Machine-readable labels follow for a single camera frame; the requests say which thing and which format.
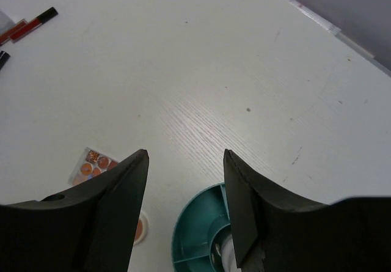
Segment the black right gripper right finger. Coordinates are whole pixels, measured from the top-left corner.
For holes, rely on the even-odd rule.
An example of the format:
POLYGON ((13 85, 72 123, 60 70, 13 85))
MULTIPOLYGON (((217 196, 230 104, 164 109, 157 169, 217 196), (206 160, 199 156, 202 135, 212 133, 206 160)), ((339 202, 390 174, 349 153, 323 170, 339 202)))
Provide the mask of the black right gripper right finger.
POLYGON ((323 204, 224 152, 224 182, 242 271, 389 271, 390 198, 323 204))

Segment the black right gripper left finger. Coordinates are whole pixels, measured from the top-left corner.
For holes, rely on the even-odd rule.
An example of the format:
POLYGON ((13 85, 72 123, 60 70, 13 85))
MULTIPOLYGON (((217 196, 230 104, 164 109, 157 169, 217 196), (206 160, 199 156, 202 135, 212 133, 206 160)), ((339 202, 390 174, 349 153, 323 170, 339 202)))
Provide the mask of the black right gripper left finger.
POLYGON ((1 206, 2 271, 126 271, 148 175, 140 149, 41 201, 1 206))

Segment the white pink spray bottle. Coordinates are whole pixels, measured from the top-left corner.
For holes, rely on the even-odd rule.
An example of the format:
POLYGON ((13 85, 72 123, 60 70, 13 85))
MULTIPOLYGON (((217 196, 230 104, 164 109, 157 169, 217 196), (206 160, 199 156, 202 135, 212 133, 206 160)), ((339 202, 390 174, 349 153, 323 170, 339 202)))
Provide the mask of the white pink spray bottle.
POLYGON ((228 234, 222 241, 215 244, 216 265, 224 272, 241 271, 236 264, 236 256, 233 245, 233 237, 228 234))

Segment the red lip gloss black cap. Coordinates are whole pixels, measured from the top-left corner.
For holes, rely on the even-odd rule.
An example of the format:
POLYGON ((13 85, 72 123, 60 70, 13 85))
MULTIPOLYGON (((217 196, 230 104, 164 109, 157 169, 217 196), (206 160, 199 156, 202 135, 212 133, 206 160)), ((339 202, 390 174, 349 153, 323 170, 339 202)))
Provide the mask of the red lip gloss black cap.
POLYGON ((5 52, 1 51, 0 52, 0 70, 4 67, 4 65, 7 63, 7 61, 10 59, 10 55, 5 52))

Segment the dark red lip gloss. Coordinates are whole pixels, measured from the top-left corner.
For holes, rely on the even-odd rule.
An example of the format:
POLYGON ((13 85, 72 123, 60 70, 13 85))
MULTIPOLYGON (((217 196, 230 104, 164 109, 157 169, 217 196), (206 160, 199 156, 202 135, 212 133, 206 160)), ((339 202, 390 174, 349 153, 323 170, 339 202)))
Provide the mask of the dark red lip gloss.
POLYGON ((10 40, 10 36, 14 34, 16 31, 21 29, 23 26, 27 25, 27 21, 25 19, 17 22, 11 28, 8 28, 5 32, 3 32, 0 36, 0 45, 3 46, 10 40))

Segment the red lip gloss tube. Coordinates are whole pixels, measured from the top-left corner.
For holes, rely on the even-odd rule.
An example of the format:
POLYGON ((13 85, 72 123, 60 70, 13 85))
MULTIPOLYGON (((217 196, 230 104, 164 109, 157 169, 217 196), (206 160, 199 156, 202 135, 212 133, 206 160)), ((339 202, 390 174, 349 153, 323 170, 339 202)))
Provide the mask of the red lip gloss tube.
POLYGON ((54 7, 51 7, 30 22, 28 22, 25 26, 14 32, 12 35, 10 35, 9 39, 12 41, 12 43, 15 43, 30 34, 32 31, 42 26, 43 24, 47 23, 49 20, 53 19, 57 15, 58 11, 54 7))

